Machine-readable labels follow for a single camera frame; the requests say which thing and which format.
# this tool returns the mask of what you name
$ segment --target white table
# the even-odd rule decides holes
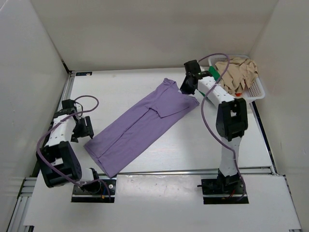
[[[90,94],[99,99],[99,107],[88,113],[96,135],[131,106],[154,91],[164,78],[175,80],[180,87],[184,77],[183,68],[93,72],[91,76],[75,77],[70,98],[75,99],[80,95]],[[199,102],[202,101],[200,93],[197,92],[195,97]],[[95,104],[91,98],[80,99],[79,102],[86,109],[92,108]],[[211,102],[205,103],[205,114],[216,132],[217,110]],[[270,167],[272,163],[250,107],[248,124],[239,149],[239,166],[241,168]],[[72,147],[82,166],[100,170],[83,148],[88,140],[89,137],[79,139],[80,142],[72,144]],[[172,126],[122,172],[217,169],[220,160],[221,145],[207,131],[198,106]]]
[[[99,108],[89,115],[98,134],[129,107],[153,91],[163,78],[184,79],[183,69],[93,72],[75,77],[71,98],[91,94]],[[80,99],[92,108],[92,99]],[[207,102],[206,118],[215,123],[216,109]],[[239,151],[242,168],[258,170],[271,161],[252,111]],[[79,139],[73,149],[83,167],[99,167]],[[200,107],[187,114],[122,172],[216,170],[221,147],[204,126]],[[203,205],[200,175],[118,175],[115,203],[71,203],[72,184],[47,188],[39,174],[25,225],[34,232],[158,232],[158,231],[288,231],[300,229],[293,202],[281,176],[247,174],[249,204]]]

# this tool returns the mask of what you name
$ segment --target white wall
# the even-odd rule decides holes
[[[309,231],[309,1],[279,0],[251,52],[266,97],[257,102],[280,174]]]
[[[0,231],[5,231],[35,146],[67,74],[29,0],[0,0]]]
[[[31,0],[71,70],[248,54],[278,0]]]

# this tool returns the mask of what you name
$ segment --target crumpled beige fabric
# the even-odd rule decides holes
[[[219,74],[223,73],[226,65],[227,62],[217,62],[215,64]],[[232,57],[230,65],[220,81],[220,85],[226,92],[235,96],[236,93],[242,93],[246,85],[250,88],[257,77],[257,65],[253,60]]]

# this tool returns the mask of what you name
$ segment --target plastic basket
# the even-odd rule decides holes
[[[230,55],[230,56],[236,56],[241,58],[249,58],[245,55]],[[217,55],[212,56],[208,58],[209,66],[214,66],[216,62],[218,61],[226,61],[226,57],[223,55]],[[253,82],[252,86],[250,88],[246,88],[245,91],[242,93],[240,98],[244,98],[247,103],[251,103],[255,101],[256,99],[262,99],[265,97],[265,92],[263,89],[263,86],[261,84],[260,78],[257,77],[256,80]]]

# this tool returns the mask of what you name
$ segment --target purple cloth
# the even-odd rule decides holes
[[[155,91],[132,106],[84,147],[108,177],[113,177],[179,119],[199,105],[164,79]]]

